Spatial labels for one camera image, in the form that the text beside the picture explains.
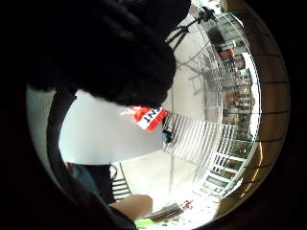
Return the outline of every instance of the white wall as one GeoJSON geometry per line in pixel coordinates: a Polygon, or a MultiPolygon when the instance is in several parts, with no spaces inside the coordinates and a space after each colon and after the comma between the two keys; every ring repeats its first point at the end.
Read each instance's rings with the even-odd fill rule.
{"type": "Polygon", "coordinates": [[[161,124],[141,129],[126,108],[78,91],[62,124],[59,149],[64,161],[102,165],[160,150],[161,124]]]}

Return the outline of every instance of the green object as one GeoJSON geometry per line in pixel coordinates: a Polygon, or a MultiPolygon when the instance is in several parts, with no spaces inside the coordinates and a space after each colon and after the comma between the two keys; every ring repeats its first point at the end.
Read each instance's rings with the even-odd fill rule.
{"type": "Polygon", "coordinates": [[[137,220],[135,222],[135,225],[137,228],[145,228],[145,227],[148,227],[150,225],[154,225],[155,222],[152,221],[150,218],[143,218],[143,219],[140,219],[140,220],[137,220]]]}

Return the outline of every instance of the red and white sign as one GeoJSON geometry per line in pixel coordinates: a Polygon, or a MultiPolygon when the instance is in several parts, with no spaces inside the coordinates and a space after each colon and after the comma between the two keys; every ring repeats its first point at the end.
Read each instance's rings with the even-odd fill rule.
{"type": "Polygon", "coordinates": [[[129,114],[132,119],[145,130],[154,130],[154,128],[167,115],[167,111],[163,107],[150,108],[142,106],[133,106],[123,112],[129,114]]]}

